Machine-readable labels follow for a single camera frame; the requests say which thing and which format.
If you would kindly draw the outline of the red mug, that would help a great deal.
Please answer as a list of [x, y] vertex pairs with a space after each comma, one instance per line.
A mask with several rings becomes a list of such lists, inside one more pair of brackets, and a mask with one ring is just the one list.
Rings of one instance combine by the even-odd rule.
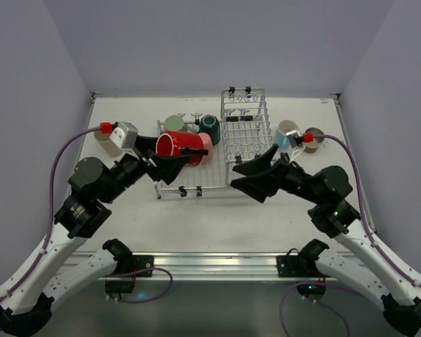
[[203, 154], [197, 153], [204, 150], [202, 139], [195, 133], [182, 131], [164, 131], [156, 141], [156, 153], [161, 157], [172, 157], [181, 154], [190, 154], [191, 159], [187, 166], [198, 166]]

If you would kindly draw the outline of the tall beige cup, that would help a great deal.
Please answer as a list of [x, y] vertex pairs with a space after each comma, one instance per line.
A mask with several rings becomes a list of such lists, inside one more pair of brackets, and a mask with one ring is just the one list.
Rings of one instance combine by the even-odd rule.
[[122, 151], [110, 140], [110, 134], [98, 130], [93, 133], [93, 137], [110, 157], [117, 158], [122, 154]]

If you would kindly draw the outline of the light blue mug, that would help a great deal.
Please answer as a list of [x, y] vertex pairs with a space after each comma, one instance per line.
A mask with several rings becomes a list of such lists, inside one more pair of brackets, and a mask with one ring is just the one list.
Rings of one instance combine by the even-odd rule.
[[298, 130], [298, 125], [291, 120], [280, 121], [274, 136], [274, 143], [278, 145], [279, 149], [286, 150], [289, 146], [289, 141], [286, 137], [286, 134]]

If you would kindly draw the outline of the cream brown cup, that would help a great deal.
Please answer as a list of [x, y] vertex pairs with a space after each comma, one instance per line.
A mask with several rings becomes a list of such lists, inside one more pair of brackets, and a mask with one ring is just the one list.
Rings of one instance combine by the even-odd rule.
[[323, 138], [316, 137], [316, 135], [323, 135], [323, 131], [317, 127], [310, 127], [305, 131], [305, 133], [311, 133], [314, 136], [313, 141], [305, 143], [305, 152], [308, 154], [314, 154], [323, 143]]

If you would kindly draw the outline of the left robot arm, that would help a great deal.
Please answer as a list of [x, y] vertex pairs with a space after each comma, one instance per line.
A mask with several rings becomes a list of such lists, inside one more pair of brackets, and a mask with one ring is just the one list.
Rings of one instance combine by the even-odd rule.
[[88, 260], [60, 274], [64, 262], [110, 217], [112, 203], [144, 175], [173, 182], [186, 166], [208, 154], [200, 137], [165, 132], [158, 137], [125, 136], [112, 131], [110, 141], [125, 155], [108, 168], [96, 157], [82, 159], [69, 179], [72, 193], [54, 213], [42, 242], [25, 263], [0, 286], [0, 331], [33, 336], [60, 304], [95, 280], [124, 274], [133, 254], [118, 239], [109, 239]]

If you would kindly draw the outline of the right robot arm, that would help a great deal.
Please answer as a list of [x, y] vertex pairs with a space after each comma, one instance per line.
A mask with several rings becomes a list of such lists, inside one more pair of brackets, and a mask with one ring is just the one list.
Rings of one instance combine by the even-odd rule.
[[311, 176], [287, 154], [274, 160], [278, 147], [237, 164], [230, 185], [262, 203], [279, 190], [314, 204], [308, 215], [315, 228], [361, 261], [345, 260], [327, 244], [313, 240], [300, 252], [302, 266], [336, 278], [381, 309], [387, 323], [404, 336], [421, 329], [421, 273], [394, 253], [362, 221], [346, 200], [353, 190], [345, 170], [329, 166]]

